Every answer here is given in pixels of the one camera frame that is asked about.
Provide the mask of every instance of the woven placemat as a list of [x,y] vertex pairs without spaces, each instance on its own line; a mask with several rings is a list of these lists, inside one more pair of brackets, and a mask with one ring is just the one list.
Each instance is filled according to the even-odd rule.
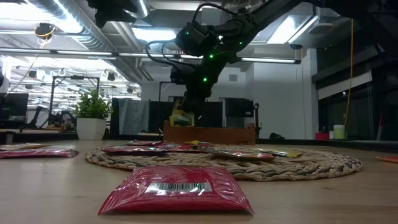
[[212,154],[173,152],[167,153],[166,156],[110,156],[98,148],[88,152],[86,160],[101,166],[130,170],[144,166],[216,166],[228,169],[237,180],[256,181],[339,177],[359,171],[363,165],[361,161],[350,156],[291,147],[215,145],[214,149],[254,152],[258,147],[295,149],[303,154],[298,158],[276,157],[272,161],[243,161]]

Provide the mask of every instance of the wooden table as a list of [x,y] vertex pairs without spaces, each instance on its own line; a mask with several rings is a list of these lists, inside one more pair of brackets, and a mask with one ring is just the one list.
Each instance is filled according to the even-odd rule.
[[364,162],[362,172],[334,179],[239,182],[255,215],[126,214],[97,216],[128,171],[84,160],[93,147],[122,141],[60,141],[80,151],[75,158],[0,160],[0,223],[398,223],[398,164],[380,152],[308,146]]

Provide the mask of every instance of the potted plant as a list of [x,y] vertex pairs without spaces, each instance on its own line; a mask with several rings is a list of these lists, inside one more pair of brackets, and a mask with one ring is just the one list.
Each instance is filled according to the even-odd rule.
[[101,140],[105,133],[106,118],[112,113],[110,102],[105,103],[104,91],[98,94],[96,90],[80,94],[80,102],[75,113],[77,117],[76,130],[80,140]]

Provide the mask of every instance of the barcode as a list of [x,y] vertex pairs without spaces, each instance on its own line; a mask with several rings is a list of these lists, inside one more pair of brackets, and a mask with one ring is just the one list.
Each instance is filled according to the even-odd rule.
[[168,192],[211,192],[209,182],[202,183],[151,183],[146,192],[157,192],[165,190]]

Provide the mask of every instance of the white flower pot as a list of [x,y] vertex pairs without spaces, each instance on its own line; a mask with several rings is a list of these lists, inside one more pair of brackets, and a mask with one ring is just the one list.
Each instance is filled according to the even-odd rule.
[[77,135],[80,140],[101,140],[106,128],[105,119],[78,118]]

